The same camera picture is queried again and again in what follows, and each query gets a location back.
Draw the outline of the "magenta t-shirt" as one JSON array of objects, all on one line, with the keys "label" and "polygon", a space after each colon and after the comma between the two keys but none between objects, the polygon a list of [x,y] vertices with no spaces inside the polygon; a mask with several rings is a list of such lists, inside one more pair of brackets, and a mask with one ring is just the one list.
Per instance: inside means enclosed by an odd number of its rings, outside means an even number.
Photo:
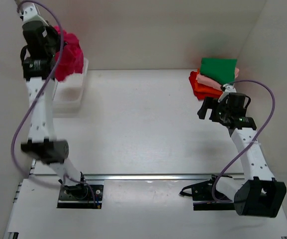
[{"label": "magenta t-shirt", "polygon": [[84,67],[84,54],[80,47],[79,39],[73,33],[67,33],[63,30],[64,42],[62,58],[55,71],[55,78],[58,82],[74,74],[81,74]]}]

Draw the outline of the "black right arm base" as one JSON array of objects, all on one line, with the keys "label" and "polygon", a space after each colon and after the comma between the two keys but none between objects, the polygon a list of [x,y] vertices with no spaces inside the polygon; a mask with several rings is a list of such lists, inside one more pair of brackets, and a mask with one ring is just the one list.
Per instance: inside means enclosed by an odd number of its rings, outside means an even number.
[{"label": "black right arm base", "polygon": [[192,198],[194,211],[234,211],[234,196],[243,184],[228,175],[220,177],[214,192],[219,200],[217,202],[212,196],[212,187],[217,177],[212,175],[206,181],[185,186],[179,195]]}]

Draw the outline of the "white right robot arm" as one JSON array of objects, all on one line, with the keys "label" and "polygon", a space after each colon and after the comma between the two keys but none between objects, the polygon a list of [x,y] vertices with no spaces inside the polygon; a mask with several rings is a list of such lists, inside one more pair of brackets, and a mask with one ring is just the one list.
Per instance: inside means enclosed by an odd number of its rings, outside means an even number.
[{"label": "white right robot arm", "polygon": [[269,169],[259,142],[255,121],[246,116],[251,98],[241,93],[228,93],[220,99],[206,97],[198,117],[203,120],[208,110],[209,119],[225,126],[238,154],[232,160],[241,161],[244,184],[221,172],[207,187],[207,194],[216,203],[232,203],[240,216],[275,218],[285,198],[287,188],[277,181]]}]

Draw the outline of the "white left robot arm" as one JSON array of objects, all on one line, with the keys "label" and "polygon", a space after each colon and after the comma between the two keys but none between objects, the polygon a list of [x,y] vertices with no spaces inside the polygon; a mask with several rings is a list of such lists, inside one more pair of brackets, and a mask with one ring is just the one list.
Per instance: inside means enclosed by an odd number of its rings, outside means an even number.
[{"label": "white left robot arm", "polygon": [[63,186],[70,187],[76,198],[88,193],[88,185],[82,180],[82,173],[68,159],[69,146],[64,139],[57,139],[53,124],[53,93],[55,78],[55,55],[60,49],[60,36],[51,26],[39,20],[22,26],[28,57],[21,56],[23,76],[29,93],[31,123],[27,142],[21,144],[21,151],[49,166]]}]

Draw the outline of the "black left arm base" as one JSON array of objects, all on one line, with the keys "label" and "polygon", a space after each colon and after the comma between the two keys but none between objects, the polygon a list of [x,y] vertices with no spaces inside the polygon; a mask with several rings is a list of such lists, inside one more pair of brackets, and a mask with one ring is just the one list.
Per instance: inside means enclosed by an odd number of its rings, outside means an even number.
[{"label": "black left arm base", "polygon": [[65,186],[61,184],[57,208],[59,209],[101,209],[104,193],[103,184],[77,184]]}]

